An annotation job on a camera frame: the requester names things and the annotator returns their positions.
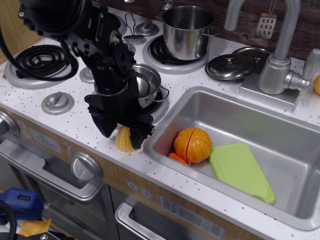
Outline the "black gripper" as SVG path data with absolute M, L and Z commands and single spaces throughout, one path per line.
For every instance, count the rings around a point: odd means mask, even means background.
M 97 92 L 84 98 L 101 134 L 109 138 L 118 124 L 129 127 L 131 145 L 135 150 L 141 148 L 143 141 L 154 130 L 153 118 L 139 104 L 138 93 L 137 79 L 130 77 L 125 88 L 116 94 Z

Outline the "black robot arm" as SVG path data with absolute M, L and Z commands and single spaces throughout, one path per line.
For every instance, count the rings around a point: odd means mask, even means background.
M 72 77 L 79 55 L 92 71 L 95 94 L 87 95 L 88 111 L 105 136 L 117 125 L 129 128 L 134 149 L 153 134 L 153 117 L 139 103 L 141 73 L 133 69 L 134 53 L 123 43 L 108 8 L 90 0 L 23 0 L 19 9 L 25 26 L 38 35 L 58 41 L 71 64 Z

